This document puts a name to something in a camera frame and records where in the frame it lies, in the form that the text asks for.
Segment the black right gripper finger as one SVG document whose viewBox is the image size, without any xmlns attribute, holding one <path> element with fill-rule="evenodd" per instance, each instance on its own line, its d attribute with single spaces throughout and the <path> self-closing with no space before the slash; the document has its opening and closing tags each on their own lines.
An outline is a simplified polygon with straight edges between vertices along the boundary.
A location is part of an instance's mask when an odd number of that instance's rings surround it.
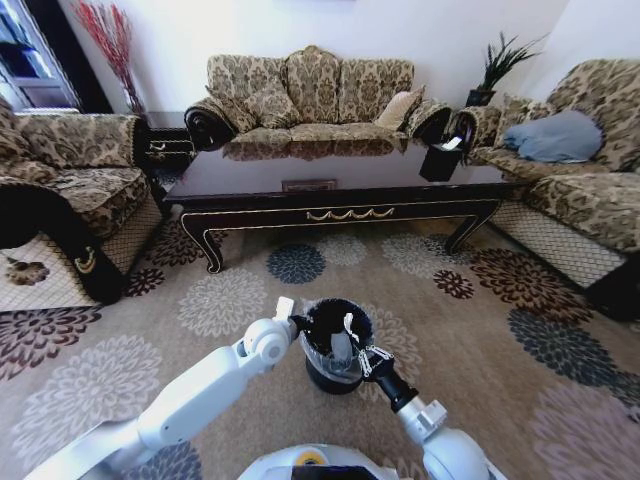
<svg viewBox="0 0 640 480">
<path fill-rule="evenodd" d="M 381 359 L 381 360 L 394 360 L 395 357 L 391 352 L 388 352 L 370 341 L 358 340 L 355 337 L 352 338 L 352 345 L 357 350 L 358 358 L 360 360 Z"/>
<path fill-rule="evenodd" d="M 370 347 L 366 343 L 360 342 L 355 336 L 350 336 L 354 356 L 359 364 L 362 379 L 368 381 L 371 377 L 373 368 L 370 363 Z"/>
</svg>

